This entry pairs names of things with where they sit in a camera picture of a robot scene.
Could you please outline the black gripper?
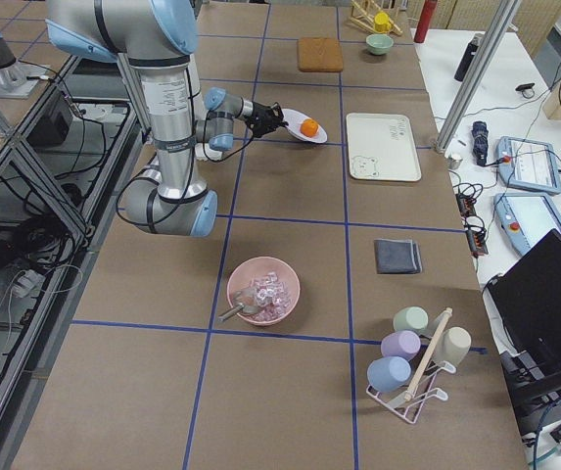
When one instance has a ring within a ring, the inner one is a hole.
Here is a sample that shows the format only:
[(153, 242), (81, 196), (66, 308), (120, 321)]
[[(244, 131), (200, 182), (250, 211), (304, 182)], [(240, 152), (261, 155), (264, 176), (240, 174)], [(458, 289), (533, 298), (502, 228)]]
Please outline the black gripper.
[(287, 126), (288, 122), (279, 103), (267, 106), (253, 102), (253, 110), (249, 116), (249, 130), (254, 137), (262, 137), (279, 127)]

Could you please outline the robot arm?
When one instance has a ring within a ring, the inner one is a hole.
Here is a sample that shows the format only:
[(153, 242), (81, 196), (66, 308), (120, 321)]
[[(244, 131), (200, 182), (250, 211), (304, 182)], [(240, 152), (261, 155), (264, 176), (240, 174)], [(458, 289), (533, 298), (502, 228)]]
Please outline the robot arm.
[(155, 154), (124, 187), (122, 220), (148, 233), (205, 237), (217, 195), (198, 173), (196, 154), (220, 163), (233, 147), (234, 122), (254, 137), (286, 126), (279, 104), (261, 105), (213, 87), (200, 95), (192, 1), (50, 1), (51, 43), (76, 57), (114, 63), (125, 56), (142, 91)]

